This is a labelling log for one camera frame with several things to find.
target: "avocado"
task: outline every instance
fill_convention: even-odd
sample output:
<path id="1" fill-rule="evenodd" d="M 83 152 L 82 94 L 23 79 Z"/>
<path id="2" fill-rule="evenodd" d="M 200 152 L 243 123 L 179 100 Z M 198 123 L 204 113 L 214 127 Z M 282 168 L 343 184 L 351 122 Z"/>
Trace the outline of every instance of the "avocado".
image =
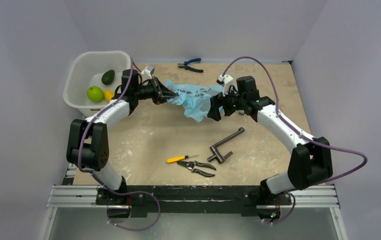
<path id="1" fill-rule="evenodd" d="M 114 70 L 109 70 L 102 75 L 101 81 L 104 85 L 110 85 L 114 82 L 116 72 Z"/>

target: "screwdriver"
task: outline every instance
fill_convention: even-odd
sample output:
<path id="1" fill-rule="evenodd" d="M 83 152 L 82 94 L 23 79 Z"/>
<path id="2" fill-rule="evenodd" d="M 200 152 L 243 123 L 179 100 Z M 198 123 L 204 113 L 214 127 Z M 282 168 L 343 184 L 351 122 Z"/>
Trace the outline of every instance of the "screwdriver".
<path id="1" fill-rule="evenodd" d="M 188 159 L 188 158 L 191 158 L 191 157 L 195 157 L 195 156 L 198 156 L 198 154 L 185 155 L 185 156 L 177 156 L 177 157 L 173 157 L 173 158 L 167 159 L 167 163 L 171 164 L 171 163 L 174 163 L 174 162 L 177 162 L 177 161 L 180 161 L 180 160 L 185 160 L 185 159 Z"/>

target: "tabletop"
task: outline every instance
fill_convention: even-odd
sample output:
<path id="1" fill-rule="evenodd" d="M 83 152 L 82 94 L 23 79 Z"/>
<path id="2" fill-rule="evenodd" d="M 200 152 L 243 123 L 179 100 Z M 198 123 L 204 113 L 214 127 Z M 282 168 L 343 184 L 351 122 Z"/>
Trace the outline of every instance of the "tabletop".
<path id="1" fill-rule="evenodd" d="M 138 64 L 143 69 L 148 64 Z M 204 73 L 195 73 L 176 64 L 151 64 L 154 76 L 165 83 L 212 86 L 227 64 L 193 64 Z M 310 132 L 300 94 L 291 65 L 267 64 L 279 95 L 280 110 L 299 127 Z M 234 64 L 228 71 L 237 79 L 255 78 L 260 96 L 275 101 L 272 86 L 258 64 Z M 222 155 L 233 155 L 223 164 L 210 162 L 215 174 L 204 177 L 192 173 L 176 163 L 166 163 L 169 158 L 198 154 L 189 161 L 207 163 L 213 153 L 210 146 L 235 133 L 240 127 L 245 132 L 218 149 Z M 219 122 L 205 118 L 196 122 L 184 115 L 180 105 L 164 103 L 154 105 L 150 99 L 140 100 L 134 112 L 117 123 L 108 133 L 109 159 L 113 168 L 125 177 L 128 185 L 259 185 L 260 181 L 288 169 L 291 154 L 264 126 L 250 116 L 224 117 Z M 90 174 L 77 172 L 74 185 L 96 185 Z"/>

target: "green apple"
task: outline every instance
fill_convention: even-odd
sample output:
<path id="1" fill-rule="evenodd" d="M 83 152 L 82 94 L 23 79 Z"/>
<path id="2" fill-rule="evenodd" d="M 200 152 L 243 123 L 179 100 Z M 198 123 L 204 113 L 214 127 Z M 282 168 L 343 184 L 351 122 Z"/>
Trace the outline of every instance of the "green apple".
<path id="1" fill-rule="evenodd" d="M 91 86 L 87 89 L 87 97 L 94 103 L 99 103 L 104 99 L 104 91 L 98 86 Z"/>

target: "gray floor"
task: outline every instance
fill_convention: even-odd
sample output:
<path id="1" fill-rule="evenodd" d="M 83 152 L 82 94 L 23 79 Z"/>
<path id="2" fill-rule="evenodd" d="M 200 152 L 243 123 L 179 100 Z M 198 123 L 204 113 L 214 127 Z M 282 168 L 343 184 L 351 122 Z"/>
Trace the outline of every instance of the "gray floor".
<path id="1" fill-rule="evenodd" d="M 143 227 L 148 218 L 131 218 L 127 227 Z M 51 240 L 336 240 L 338 239 L 329 208 L 296 208 L 284 222 L 273 227 L 258 217 L 239 214 L 163 213 L 149 230 L 131 232 L 107 224 L 106 209 L 59 208 Z"/>

